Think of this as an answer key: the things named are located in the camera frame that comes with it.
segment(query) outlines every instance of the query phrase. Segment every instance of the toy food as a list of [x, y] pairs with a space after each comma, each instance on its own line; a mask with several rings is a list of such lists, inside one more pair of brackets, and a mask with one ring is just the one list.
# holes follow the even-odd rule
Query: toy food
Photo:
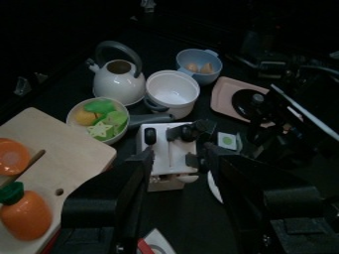
[[188, 63], [185, 65], [185, 69], [190, 72], [199, 72], [199, 68], [197, 68], [197, 65], [195, 63]]
[[29, 162], [30, 155], [26, 147], [12, 139], [0, 138], [0, 175], [21, 174]]
[[0, 218], [12, 235], [24, 241], [40, 238], [52, 224], [52, 213], [40, 195], [21, 182], [0, 190]]
[[78, 112], [81, 114], [74, 116], [78, 124], [85, 126], [89, 135], [98, 141], [113, 138], [126, 125], [126, 114], [114, 109], [108, 99], [89, 102]]
[[200, 68], [200, 73], [211, 74], [213, 73], [213, 67], [211, 63], [205, 63], [204, 66]]
[[88, 112], [82, 108], [74, 114], [74, 119], [77, 123], [82, 126], [89, 126], [98, 117], [98, 113]]

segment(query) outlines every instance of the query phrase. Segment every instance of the bowl of vegetables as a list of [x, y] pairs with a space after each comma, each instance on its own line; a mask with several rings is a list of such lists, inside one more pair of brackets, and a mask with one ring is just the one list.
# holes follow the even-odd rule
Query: bowl of vegetables
[[122, 137], [129, 122], [124, 105], [114, 99], [97, 97], [80, 102], [70, 110], [66, 124], [110, 145]]

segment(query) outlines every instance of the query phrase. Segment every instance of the orange toy fruit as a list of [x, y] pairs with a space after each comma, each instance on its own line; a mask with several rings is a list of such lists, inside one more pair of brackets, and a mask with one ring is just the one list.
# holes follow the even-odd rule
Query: orange toy fruit
[[12, 235], [24, 241], [40, 238], [52, 224], [52, 213], [40, 195], [20, 182], [0, 190], [0, 219]]
[[29, 162], [26, 147], [14, 140], [0, 138], [0, 175], [18, 175], [26, 169]]
[[88, 112], [82, 108], [76, 112], [74, 119], [82, 126], [92, 125], [92, 122], [100, 117], [98, 113]]

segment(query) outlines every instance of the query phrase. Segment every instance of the white kettle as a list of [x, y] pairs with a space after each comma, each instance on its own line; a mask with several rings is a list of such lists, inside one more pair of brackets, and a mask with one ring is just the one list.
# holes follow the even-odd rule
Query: white kettle
[[[116, 49], [126, 54], [133, 63], [125, 60], [104, 61], [102, 51]], [[101, 42], [94, 49], [94, 60], [86, 60], [88, 68], [94, 72], [92, 93], [94, 97], [117, 100], [124, 106], [142, 99], [145, 79], [141, 73], [141, 59], [137, 53], [124, 44], [114, 41]]]

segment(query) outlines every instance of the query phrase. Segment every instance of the small green label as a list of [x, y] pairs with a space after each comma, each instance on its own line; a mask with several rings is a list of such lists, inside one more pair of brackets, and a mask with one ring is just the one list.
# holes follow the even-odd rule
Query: small green label
[[223, 142], [224, 142], [225, 145], [231, 145], [233, 141], [232, 141], [231, 137], [224, 137]]

